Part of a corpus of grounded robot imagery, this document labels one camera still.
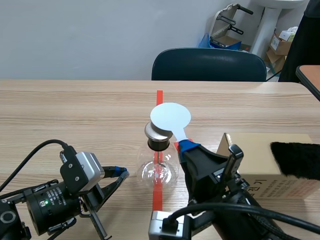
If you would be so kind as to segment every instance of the wall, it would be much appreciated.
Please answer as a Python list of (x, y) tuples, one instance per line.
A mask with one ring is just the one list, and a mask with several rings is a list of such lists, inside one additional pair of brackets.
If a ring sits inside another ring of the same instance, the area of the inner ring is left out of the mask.
[(149, 80), (156, 56), (196, 47), (230, 3), (246, 44), (262, 7), (250, 0), (0, 0), (0, 79)]
[(306, 0), (298, 8), (283, 9), (280, 13), (278, 22), (276, 24), (277, 32), (287, 30), (288, 28), (291, 28), (291, 27), (296, 27), (296, 26), (298, 27), (308, 3), (309, 3), (309, 0)]

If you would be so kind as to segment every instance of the black cable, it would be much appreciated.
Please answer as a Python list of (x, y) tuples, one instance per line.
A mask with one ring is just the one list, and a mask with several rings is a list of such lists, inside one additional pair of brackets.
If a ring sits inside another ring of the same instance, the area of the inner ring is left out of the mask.
[(171, 222), (174, 222), (177, 218), (196, 212), (203, 211), (214, 211), (214, 212), (224, 212), (224, 211), (234, 211), (246, 214), (255, 214), (258, 216), (264, 216), (266, 218), (278, 220), (280, 222), (290, 224), (310, 232), (320, 235), (320, 226), (317, 226), (313, 223), (295, 218), (293, 216), (288, 216), (276, 211), (271, 211), (262, 207), (244, 205), (244, 204), (232, 204), (232, 203), (201, 203), (192, 206), (187, 206), (178, 211), (175, 211), (168, 218)]
[(32, 152), (29, 153), (28, 156), (20, 163), (20, 165), (13, 171), (13, 173), (4, 181), (4, 183), (0, 186), (0, 192), (10, 183), (10, 181), (18, 174), (18, 172), (26, 165), (26, 163), (35, 155), (40, 149), (49, 145), (49, 144), (59, 144), (64, 149), (68, 146), (65, 142), (57, 139), (51, 139), (44, 141), (43, 143), (39, 144)]
[(26, 191), (28, 189), (34, 190), (34, 189), (39, 188), (39, 187), (41, 187), (43, 185), (57, 184), (57, 183), (59, 183), (59, 181), (57, 179), (53, 179), (51, 181), (48, 181), (46, 183), (42, 183), (42, 184), (39, 184), (39, 185), (36, 185), (36, 186), (25, 187), (25, 188), (22, 188), (22, 189), (19, 189), (19, 190), (12, 191), (12, 192), (9, 192), (9, 193), (1, 195), (0, 196), (0, 200), (1, 199), (7, 199), (7, 198), (13, 197), (13, 196), (18, 195), (18, 194), (22, 194), (24, 191)]
[(278, 75), (279, 73), (281, 73), (281, 70), (278, 71), (277, 73), (273, 74), (271, 77), (269, 77), (267, 80), (265, 80), (266, 82), (268, 82), (270, 79), (272, 79), (273, 77), (275, 77), (276, 75)]
[(71, 228), (72, 226), (74, 226), (77, 222), (77, 219), (74, 218), (73, 221), (67, 225), (66, 227), (64, 227), (63, 229), (55, 232), (51, 237), (49, 237), (47, 240), (54, 240), (56, 237), (58, 237), (59, 235), (61, 235), (65, 230), (67, 230), (68, 228)]
[(282, 240), (300, 240), (294, 236), (290, 236), (275, 226), (265, 222), (262, 217), (252, 214), (251, 215), (264, 229), (268, 230), (273, 235), (281, 238)]

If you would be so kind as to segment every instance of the glass flask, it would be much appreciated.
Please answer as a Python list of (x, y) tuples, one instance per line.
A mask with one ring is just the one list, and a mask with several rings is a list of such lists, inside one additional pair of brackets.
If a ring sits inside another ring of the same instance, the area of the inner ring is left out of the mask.
[(140, 147), (136, 169), (137, 180), (149, 188), (162, 184), (162, 188), (175, 185), (179, 175), (178, 152), (169, 139), (171, 131), (157, 128), (151, 121), (144, 128), (147, 140)]

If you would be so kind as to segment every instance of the black office chair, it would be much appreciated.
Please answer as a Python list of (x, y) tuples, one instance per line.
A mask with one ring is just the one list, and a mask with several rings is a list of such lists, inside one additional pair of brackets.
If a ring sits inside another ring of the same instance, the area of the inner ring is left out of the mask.
[(257, 55), (216, 48), (176, 48), (160, 53), (152, 80), (265, 82), (266, 65)]

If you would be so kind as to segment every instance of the metal cap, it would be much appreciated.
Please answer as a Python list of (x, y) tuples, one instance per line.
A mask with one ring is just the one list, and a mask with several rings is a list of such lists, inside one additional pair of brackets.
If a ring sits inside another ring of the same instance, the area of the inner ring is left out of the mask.
[(153, 142), (166, 142), (172, 137), (171, 131), (162, 130), (157, 128), (151, 121), (145, 125), (145, 135)]

